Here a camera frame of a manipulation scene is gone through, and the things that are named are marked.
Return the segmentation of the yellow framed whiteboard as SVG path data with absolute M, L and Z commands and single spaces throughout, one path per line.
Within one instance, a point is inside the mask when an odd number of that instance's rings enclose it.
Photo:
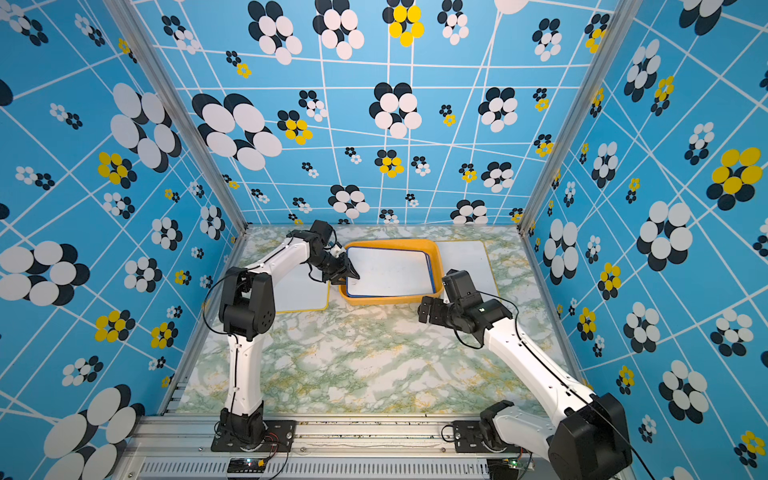
M 479 291 L 498 295 L 489 257 L 482 241 L 438 241 L 443 270 L 466 270 Z
M 274 286 L 274 295 L 278 314 L 322 311 L 328 307 L 330 285 L 319 282 L 317 270 L 301 264 Z

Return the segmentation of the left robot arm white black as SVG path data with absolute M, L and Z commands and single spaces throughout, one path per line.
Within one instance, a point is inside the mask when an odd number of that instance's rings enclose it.
M 289 232 L 261 259 L 230 268 L 222 279 L 218 318 L 230 359 L 228 393 L 216 428 L 223 443 L 254 451 L 275 438 L 264 421 L 263 345 L 277 314 L 274 287 L 301 265 L 318 270 L 324 284 L 344 285 L 360 277 L 334 228 L 316 221 L 308 230 Z

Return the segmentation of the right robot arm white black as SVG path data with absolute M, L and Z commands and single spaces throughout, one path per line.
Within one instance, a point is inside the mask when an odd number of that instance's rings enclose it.
M 612 394 L 596 395 L 561 369 L 501 302 L 447 303 L 425 296 L 418 316 L 422 323 L 475 337 L 480 348 L 514 372 L 545 411 L 538 417 L 511 401 L 499 401 L 481 412 L 474 432 L 454 429 L 458 449 L 477 446 L 502 453 L 518 447 L 548 460 L 561 479 L 610 479 L 632 464 L 622 404 Z

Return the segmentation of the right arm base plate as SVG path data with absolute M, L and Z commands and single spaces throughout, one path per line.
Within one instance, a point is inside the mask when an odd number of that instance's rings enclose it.
M 483 434 L 480 421 L 455 420 L 449 425 L 446 439 L 454 445 L 457 453 L 461 454 L 527 454 L 528 451 L 518 445 L 504 444 L 501 441 L 487 440 Z

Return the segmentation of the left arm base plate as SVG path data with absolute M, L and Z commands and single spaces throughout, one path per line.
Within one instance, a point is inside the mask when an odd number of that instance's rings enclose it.
M 225 427 L 217 422 L 214 428 L 214 438 L 210 449 L 213 452 L 227 453 L 274 453 L 290 452 L 296 433 L 296 420 L 266 420 L 263 423 L 264 437 L 257 441 L 243 442 L 225 431 Z

